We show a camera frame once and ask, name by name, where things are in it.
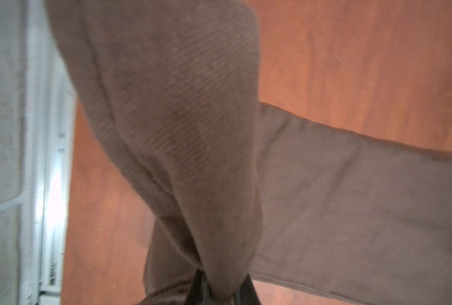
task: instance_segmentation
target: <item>wooden floor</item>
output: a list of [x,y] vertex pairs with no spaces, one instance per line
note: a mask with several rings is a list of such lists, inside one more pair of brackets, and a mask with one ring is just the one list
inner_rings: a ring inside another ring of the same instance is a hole
[[[452,151],[452,0],[249,0],[261,101],[373,137]],[[153,216],[77,111],[63,305],[133,304]],[[256,283],[263,305],[342,302]]]

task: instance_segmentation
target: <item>brown cloth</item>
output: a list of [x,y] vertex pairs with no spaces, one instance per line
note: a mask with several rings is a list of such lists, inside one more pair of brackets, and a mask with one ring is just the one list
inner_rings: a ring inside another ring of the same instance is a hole
[[452,304],[452,161],[259,104],[244,4],[48,13],[95,136],[157,216],[143,304],[183,300],[196,267],[224,299],[250,271],[351,302]]

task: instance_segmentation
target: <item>knit fabric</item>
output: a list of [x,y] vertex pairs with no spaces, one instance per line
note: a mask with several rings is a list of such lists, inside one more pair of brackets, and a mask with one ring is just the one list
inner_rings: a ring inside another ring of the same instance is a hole
[[91,128],[174,247],[227,299],[261,233],[259,37],[244,4],[48,0]]

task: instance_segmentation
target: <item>sleeve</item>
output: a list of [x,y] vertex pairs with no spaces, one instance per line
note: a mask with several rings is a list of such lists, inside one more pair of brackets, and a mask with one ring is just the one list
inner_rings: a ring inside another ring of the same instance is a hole
[[96,137],[227,299],[261,235],[254,14],[234,0],[48,0],[47,8]]

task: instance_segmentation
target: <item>beige fabric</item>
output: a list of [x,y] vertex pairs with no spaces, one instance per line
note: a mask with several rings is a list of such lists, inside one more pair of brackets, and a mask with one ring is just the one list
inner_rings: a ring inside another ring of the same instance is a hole
[[219,299],[251,270],[365,304],[452,304],[452,162],[258,104],[246,6],[48,12],[97,139],[157,216],[144,304],[183,300],[197,266]]

